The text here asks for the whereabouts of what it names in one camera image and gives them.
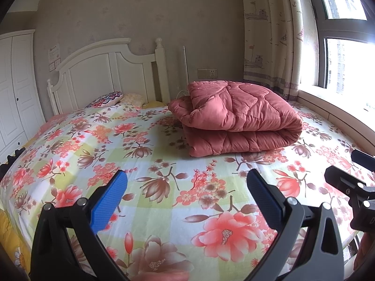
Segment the person's right hand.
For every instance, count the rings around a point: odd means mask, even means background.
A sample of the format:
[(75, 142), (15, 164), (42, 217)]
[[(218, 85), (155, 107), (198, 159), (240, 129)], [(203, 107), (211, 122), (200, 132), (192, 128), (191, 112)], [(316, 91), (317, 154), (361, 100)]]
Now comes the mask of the person's right hand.
[(365, 256), (367, 256), (373, 244), (374, 234), (365, 233), (360, 241), (359, 250), (353, 264), (354, 270), (356, 270), (364, 262)]

